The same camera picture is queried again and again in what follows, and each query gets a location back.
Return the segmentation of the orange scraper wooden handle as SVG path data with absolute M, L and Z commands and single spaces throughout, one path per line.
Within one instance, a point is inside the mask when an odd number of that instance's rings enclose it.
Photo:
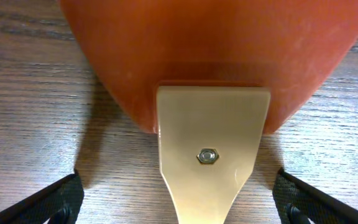
M 158 136 L 180 223 L 224 223 L 260 139 L 358 38 L 358 0 L 60 0 L 116 103 Z

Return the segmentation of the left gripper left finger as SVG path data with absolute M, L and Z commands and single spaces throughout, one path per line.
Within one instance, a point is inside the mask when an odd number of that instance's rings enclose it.
M 77 170 L 0 212 L 0 224 L 75 224 L 85 193 Z

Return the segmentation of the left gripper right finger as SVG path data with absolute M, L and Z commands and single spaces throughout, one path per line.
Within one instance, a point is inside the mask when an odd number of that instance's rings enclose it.
M 282 223 L 358 223 L 358 210 L 287 173 L 277 172 L 272 190 Z

